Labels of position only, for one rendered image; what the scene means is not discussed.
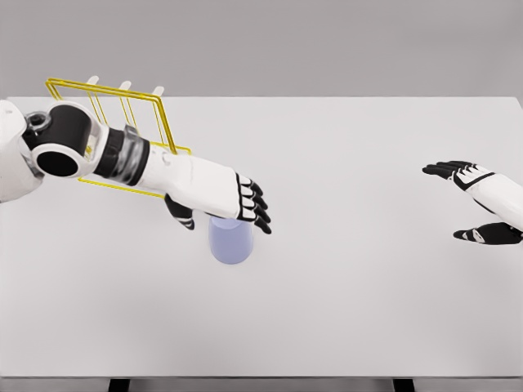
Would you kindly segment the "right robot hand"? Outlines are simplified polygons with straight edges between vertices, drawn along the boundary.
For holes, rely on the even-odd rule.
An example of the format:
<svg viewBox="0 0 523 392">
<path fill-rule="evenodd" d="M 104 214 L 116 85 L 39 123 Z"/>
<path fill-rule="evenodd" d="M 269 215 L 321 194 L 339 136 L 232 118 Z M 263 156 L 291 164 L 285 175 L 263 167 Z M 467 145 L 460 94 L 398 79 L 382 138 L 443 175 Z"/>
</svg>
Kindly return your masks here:
<svg viewBox="0 0 523 392">
<path fill-rule="evenodd" d="M 431 163 L 423 167 L 422 172 L 452 182 L 475 203 L 501 219 L 457 230 L 453 233 L 456 239 L 488 246 L 523 243 L 523 185 L 468 161 Z"/>
</svg>

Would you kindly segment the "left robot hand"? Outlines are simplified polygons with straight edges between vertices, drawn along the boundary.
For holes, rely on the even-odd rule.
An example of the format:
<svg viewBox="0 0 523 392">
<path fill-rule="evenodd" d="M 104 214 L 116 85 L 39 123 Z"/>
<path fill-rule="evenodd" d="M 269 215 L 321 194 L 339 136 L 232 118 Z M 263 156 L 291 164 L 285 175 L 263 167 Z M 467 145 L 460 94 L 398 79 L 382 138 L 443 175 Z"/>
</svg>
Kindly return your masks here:
<svg viewBox="0 0 523 392">
<path fill-rule="evenodd" d="M 168 171 L 165 203 L 171 215 L 187 229 L 194 229 L 193 211 L 254 224 L 271 233 L 261 187 L 252 179 L 202 158 L 163 158 Z"/>
</svg>

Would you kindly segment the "lavender cup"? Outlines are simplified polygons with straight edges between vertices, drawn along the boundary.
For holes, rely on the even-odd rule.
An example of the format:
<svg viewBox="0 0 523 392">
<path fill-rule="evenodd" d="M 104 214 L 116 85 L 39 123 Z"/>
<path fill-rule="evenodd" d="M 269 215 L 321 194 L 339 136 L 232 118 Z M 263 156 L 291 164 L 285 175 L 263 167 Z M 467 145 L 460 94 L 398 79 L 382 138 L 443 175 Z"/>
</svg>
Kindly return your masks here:
<svg viewBox="0 0 523 392">
<path fill-rule="evenodd" d="M 211 216 L 208 238 L 213 256 L 227 265 L 247 260 L 253 251 L 252 226 L 246 221 Z"/>
</svg>

